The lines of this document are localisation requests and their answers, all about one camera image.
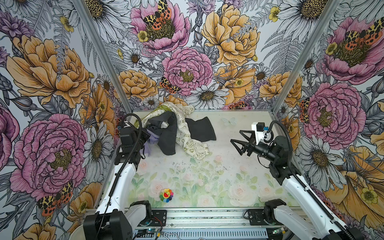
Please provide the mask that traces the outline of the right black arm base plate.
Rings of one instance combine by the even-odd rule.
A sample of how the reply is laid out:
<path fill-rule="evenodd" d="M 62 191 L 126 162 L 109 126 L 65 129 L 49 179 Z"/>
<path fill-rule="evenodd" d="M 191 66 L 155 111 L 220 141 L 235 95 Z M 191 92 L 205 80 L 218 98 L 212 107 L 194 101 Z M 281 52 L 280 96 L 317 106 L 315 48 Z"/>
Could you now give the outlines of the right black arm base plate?
<path fill-rule="evenodd" d="M 249 209 L 245 212 L 244 218 L 249 221 L 251 226 L 264 226 L 269 225 L 266 222 L 264 211 L 261 209 Z"/>

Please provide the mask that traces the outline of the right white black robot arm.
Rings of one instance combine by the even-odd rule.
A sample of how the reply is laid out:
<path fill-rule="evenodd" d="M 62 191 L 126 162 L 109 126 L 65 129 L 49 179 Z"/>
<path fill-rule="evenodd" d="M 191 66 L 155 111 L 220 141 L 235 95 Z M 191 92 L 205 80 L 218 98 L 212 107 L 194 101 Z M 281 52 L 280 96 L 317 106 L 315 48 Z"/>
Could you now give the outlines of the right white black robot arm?
<path fill-rule="evenodd" d="M 362 240 L 363 233 L 349 227 L 337 217 L 306 183 L 305 178 L 292 163 L 293 147 L 289 134 L 277 136 L 269 143 L 262 138 L 265 133 L 240 131 L 245 138 L 231 140 L 240 155 L 256 154 L 270 162 L 269 171 L 275 180 L 299 204 L 307 220 L 294 213 L 280 199 L 265 203 L 264 219 L 267 223 L 279 222 L 301 240 Z"/>

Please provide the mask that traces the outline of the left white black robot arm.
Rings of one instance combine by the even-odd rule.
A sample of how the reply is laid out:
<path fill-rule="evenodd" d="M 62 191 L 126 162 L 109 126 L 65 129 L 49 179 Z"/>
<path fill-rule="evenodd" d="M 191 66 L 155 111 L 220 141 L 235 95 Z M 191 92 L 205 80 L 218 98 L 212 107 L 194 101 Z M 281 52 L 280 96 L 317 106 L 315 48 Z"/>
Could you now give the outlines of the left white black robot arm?
<path fill-rule="evenodd" d="M 136 227 L 152 218 L 148 201 L 126 205 L 130 185 L 150 137 L 139 118 L 137 123 L 137 126 L 125 122 L 119 125 L 121 144 L 116 150 L 112 182 L 96 212 L 84 220 L 86 240 L 132 240 Z"/>

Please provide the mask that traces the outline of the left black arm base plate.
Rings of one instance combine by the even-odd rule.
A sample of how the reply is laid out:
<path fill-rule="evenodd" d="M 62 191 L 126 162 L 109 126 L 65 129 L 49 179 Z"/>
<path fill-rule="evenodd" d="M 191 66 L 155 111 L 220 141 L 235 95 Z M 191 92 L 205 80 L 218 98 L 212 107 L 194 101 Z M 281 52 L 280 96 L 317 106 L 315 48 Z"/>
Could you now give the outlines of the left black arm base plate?
<path fill-rule="evenodd" d="M 167 223 L 167 210 L 152 210 L 152 218 L 140 222 L 140 227 L 165 227 Z"/>

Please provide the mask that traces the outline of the lilac purple cloth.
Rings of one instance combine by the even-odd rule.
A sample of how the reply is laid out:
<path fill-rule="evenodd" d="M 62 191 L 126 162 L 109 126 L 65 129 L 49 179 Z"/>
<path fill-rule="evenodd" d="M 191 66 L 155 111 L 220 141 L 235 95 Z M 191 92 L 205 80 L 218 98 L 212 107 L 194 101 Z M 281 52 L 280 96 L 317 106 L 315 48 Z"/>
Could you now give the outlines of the lilac purple cloth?
<path fill-rule="evenodd" d="M 142 157 L 145 159 L 146 157 L 149 157 L 152 152 L 152 146 L 156 145 L 159 142 L 159 136 L 154 134 L 151 131 L 148 131 L 150 137 L 146 141 L 146 143 L 143 146 L 143 149 L 141 150 Z"/>

